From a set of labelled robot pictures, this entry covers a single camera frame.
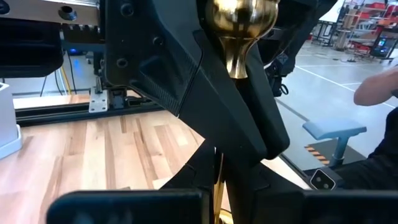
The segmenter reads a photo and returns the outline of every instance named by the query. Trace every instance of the stool seat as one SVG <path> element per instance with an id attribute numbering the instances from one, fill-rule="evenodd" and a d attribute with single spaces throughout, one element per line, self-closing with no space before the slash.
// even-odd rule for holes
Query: stool seat
<path id="1" fill-rule="evenodd" d="M 344 118 L 328 118 L 308 121 L 303 128 L 316 140 L 326 138 L 349 138 L 366 132 L 366 126 Z"/>

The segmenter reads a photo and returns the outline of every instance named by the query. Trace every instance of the black and yellow hazard tape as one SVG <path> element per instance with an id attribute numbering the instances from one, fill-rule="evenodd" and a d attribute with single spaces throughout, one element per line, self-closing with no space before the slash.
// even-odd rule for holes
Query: black and yellow hazard tape
<path id="1" fill-rule="evenodd" d="M 311 146 L 305 146 L 305 149 L 311 153 L 316 159 L 318 159 L 322 164 L 328 165 L 329 160 L 325 158 L 325 156 L 321 155 L 318 151 L 316 151 L 313 147 Z"/>

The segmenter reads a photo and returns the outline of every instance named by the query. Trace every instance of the yellow cable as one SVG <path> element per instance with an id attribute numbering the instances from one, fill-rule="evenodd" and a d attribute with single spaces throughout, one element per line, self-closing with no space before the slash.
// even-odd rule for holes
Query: yellow cable
<path id="1" fill-rule="evenodd" d="M 64 71 L 64 69 L 63 69 L 63 66 L 61 66 L 61 72 L 62 72 L 63 79 L 65 79 L 65 81 L 66 81 L 66 83 L 67 83 L 69 95 L 71 95 L 71 93 L 70 93 L 69 80 L 68 80 L 68 77 L 67 77 L 67 75 L 66 75 L 66 73 L 65 73 L 65 71 Z"/>

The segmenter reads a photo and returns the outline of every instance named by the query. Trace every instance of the light blue stool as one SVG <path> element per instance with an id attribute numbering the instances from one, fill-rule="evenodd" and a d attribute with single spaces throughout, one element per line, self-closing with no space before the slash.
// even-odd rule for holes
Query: light blue stool
<path id="1" fill-rule="evenodd" d="M 344 118 L 308 121 L 303 124 L 303 128 L 316 140 L 337 138 L 337 147 L 332 155 L 329 166 L 342 164 L 348 139 L 352 136 L 358 135 L 359 133 L 366 132 L 366 127 L 362 124 Z"/>

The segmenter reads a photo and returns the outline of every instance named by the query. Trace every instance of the workbench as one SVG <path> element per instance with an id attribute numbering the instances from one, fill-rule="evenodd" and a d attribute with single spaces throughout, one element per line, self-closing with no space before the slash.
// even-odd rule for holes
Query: workbench
<path id="1" fill-rule="evenodd" d="M 81 103 L 86 95 L 14 100 L 16 108 Z M 23 148 L 0 160 L 0 223 L 45 223 L 49 205 L 75 190 L 158 189 L 203 138 L 168 111 L 22 128 Z M 280 158 L 267 167 L 310 187 Z M 224 191 L 223 208 L 229 210 Z"/>

